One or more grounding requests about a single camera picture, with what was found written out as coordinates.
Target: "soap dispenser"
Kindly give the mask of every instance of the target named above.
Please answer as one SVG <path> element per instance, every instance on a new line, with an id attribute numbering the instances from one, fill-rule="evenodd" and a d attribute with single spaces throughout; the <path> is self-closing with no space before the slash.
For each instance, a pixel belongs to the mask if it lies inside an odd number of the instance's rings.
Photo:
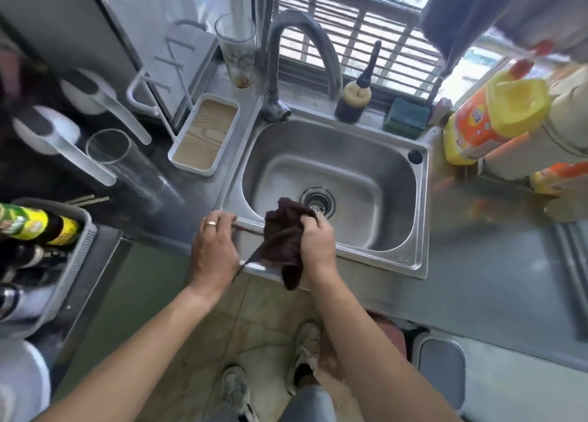
<path id="1" fill-rule="evenodd" d="M 354 82 L 349 82 L 343 89 L 343 96 L 339 99 L 334 115 L 345 123 L 354 123 L 359 120 L 365 107 L 371 100 L 371 75 L 376 66 L 382 41 L 378 40 L 371 51 L 371 57 L 367 68 Z"/>

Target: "shoe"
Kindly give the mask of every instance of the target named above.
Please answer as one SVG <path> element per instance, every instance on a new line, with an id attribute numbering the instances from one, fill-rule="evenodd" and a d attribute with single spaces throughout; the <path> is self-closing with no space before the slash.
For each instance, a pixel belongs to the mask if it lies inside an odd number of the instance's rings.
<path id="1" fill-rule="evenodd" d="M 251 392 L 245 370 L 241 366 L 229 366 L 224 370 L 220 383 L 222 398 L 235 411 L 239 421 L 259 422 L 251 406 Z"/>
<path id="2" fill-rule="evenodd" d="M 306 322 L 298 329 L 294 338 L 294 361 L 286 374 L 286 389 L 292 396 L 296 394 L 294 375 L 296 369 L 303 363 L 311 367 L 314 374 L 319 365 L 320 342 L 322 334 L 316 322 Z"/>

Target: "drain strainer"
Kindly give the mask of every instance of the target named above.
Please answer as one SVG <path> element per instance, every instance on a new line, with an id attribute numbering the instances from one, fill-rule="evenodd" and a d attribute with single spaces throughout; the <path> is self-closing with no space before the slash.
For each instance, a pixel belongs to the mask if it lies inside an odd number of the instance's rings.
<path id="1" fill-rule="evenodd" d="M 300 197 L 300 202 L 311 210 L 321 212 L 329 218 L 334 212 L 334 198 L 327 190 L 314 187 L 306 190 Z"/>

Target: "hand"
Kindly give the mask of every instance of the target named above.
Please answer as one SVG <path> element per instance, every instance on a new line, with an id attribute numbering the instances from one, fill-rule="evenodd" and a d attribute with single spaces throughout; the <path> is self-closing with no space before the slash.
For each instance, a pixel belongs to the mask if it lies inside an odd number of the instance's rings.
<path id="1" fill-rule="evenodd" d="M 317 213 L 316 218 L 310 216 L 300 218 L 300 222 L 304 226 L 300 243 L 302 264 L 304 272 L 311 280 L 337 272 L 333 227 L 321 213 Z"/>
<path id="2" fill-rule="evenodd" d="M 211 300 L 214 306 L 229 287 L 239 268 L 239 254 L 231 240 L 231 224 L 237 215 L 226 211 L 211 211 L 200 222 L 192 241 L 190 262 L 191 288 Z M 206 225 L 216 222 L 217 226 Z"/>

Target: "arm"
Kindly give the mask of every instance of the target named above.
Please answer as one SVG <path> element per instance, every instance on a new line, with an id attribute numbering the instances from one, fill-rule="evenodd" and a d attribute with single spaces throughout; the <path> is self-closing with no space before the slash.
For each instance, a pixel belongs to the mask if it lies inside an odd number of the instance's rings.
<path id="1" fill-rule="evenodd" d="M 366 421 L 454 422 L 459 416 L 401 355 L 349 291 L 335 263 L 333 228 L 302 217 L 302 262 L 312 295 Z"/>
<path id="2" fill-rule="evenodd" d="M 217 304 L 239 266 L 235 215 L 213 211 L 192 243 L 192 281 L 37 422 L 132 422 L 188 335 Z M 206 226 L 206 222 L 217 222 Z"/>

